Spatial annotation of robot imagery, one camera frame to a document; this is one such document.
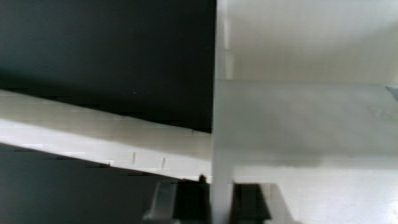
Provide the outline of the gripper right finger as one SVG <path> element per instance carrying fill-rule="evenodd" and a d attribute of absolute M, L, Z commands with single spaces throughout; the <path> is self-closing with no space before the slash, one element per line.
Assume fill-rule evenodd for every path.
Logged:
<path fill-rule="evenodd" d="M 232 224 L 264 224 L 273 219 L 264 191 L 258 184 L 235 184 Z"/>

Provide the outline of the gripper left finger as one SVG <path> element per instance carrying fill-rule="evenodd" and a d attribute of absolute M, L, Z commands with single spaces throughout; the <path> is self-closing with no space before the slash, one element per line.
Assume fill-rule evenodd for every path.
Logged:
<path fill-rule="evenodd" d="M 141 224 L 209 224 L 209 184 L 161 181 Z"/>

